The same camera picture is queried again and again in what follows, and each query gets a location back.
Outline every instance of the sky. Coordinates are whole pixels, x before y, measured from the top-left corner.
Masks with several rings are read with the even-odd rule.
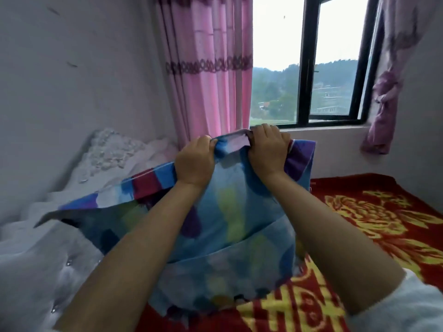
[[[315,63],[358,59],[368,0],[320,6]],[[300,63],[304,0],[253,0],[254,66],[282,71]]]

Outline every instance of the window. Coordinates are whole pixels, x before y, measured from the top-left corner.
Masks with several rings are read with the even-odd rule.
[[[365,122],[383,43],[379,0],[253,2],[250,124]]]

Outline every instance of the window pane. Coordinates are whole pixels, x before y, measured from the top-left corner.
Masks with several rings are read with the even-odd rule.
[[[304,0],[253,0],[251,125],[297,120]]]
[[[368,0],[320,5],[311,114],[349,114]]]

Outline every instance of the purple curtain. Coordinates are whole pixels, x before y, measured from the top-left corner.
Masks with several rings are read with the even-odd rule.
[[[385,16],[385,53],[388,69],[374,85],[375,100],[380,104],[362,150],[388,154],[394,137],[401,72],[423,37],[440,0],[381,0]]]
[[[252,0],[157,0],[180,147],[249,127]]]

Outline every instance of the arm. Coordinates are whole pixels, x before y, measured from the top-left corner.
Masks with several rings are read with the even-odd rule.
[[[361,312],[393,292],[405,272],[357,228],[283,171],[289,141],[289,134],[280,133],[275,126],[256,127],[249,151],[251,165],[283,207],[347,312]]]
[[[103,258],[54,329],[134,331],[187,213],[211,179],[215,142],[201,137],[177,155],[175,186]]]

